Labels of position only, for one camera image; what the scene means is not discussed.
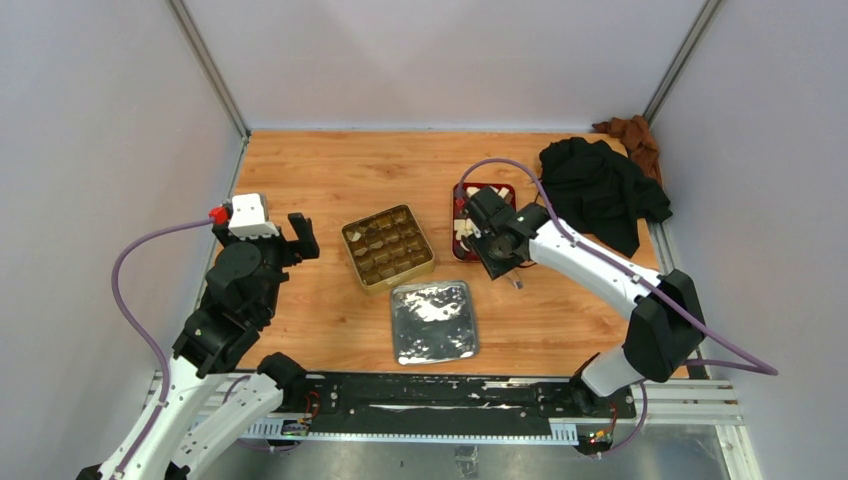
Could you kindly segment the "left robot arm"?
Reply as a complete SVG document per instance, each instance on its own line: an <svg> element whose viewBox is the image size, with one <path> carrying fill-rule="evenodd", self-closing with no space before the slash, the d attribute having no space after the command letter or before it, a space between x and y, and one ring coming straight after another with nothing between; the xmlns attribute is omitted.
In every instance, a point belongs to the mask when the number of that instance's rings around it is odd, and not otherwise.
<svg viewBox="0 0 848 480"><path fill-rule="evenodd" d="M165 356L130 313L119 275L129 253L148 240L187 230L190 224L145 235L121 252L112 271L119 310L151 346L162 380L125 440L100 464L83 468L80 479L198 479L248 428L278 409L298 411L308 396L306 370L281 352L266 356L255 372L233 385L228 400L202 422L196 420L207 400L235 372L276 313L280 286L288 268L316 259L320 247L312 222L300 213L288 221L296 234L286 239L270 221L253 233L240 225L230 205L213 209L195 227L210 227L222 249L206 274L199 306L189 315Z"/></svg>

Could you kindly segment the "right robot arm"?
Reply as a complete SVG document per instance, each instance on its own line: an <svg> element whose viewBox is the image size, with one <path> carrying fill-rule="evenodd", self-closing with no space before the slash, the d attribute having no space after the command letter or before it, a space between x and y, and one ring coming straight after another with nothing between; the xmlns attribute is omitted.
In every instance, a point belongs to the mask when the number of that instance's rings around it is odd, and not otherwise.
<svg viewBox="0 0 848 480"><path fill-rule="evenodd" d="M571 380L580 415L598 416L622 387L667 381L704 340L687 274L661 274L612 255L538 204L517 210L502 200L470 200L464 212L475 225L468 241L491 278L536 263L576 281L627 320L623 344L591 357Z"/></svg>

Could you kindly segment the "red chocolate tray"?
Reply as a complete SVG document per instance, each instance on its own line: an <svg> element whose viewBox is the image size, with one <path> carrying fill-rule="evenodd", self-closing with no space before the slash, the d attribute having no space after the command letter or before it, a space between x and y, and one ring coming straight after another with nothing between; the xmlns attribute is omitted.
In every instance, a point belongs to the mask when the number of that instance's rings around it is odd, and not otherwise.
<svg viewBox="0 0 848 480"><path fill-rule="evenodd" d="M513 208L516 207L516 190L510 184L488 184L480 182L466 182L463 184L463 190L468 196L471 196L482 189L493 190L501 199L506 201ZM479 256L464 242L464 238L473 232L473 222L462 212L461 206L457 202L454 202L452 206L451 253L457 261L480 262Z"/></svg>

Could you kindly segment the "gold chocolate tin box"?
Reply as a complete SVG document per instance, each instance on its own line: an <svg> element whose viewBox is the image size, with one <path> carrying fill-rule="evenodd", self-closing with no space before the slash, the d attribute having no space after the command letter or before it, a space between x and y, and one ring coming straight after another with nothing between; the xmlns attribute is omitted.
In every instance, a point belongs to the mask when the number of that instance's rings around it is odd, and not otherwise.
<svg viewBox="0 0 848 480"><path fill-rule="evenodd" d="M352 231L362 237L348 240ZM435 270L435 253L412 209L399 204L355 220L341 229L357 282L370 295L427 275Z"/></svg>

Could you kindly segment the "metal tongs black tips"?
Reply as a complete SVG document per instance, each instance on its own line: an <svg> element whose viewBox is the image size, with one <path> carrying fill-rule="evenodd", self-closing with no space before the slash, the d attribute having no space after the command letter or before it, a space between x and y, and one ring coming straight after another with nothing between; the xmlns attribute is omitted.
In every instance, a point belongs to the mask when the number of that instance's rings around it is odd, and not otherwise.
<svg viewBox="0 0 848 480"><path fill-rule="evenodd" d="M522 289L524 286L521 276L516 270L507 273L504 276L504 279L507 280L517 290Z"/></svg>

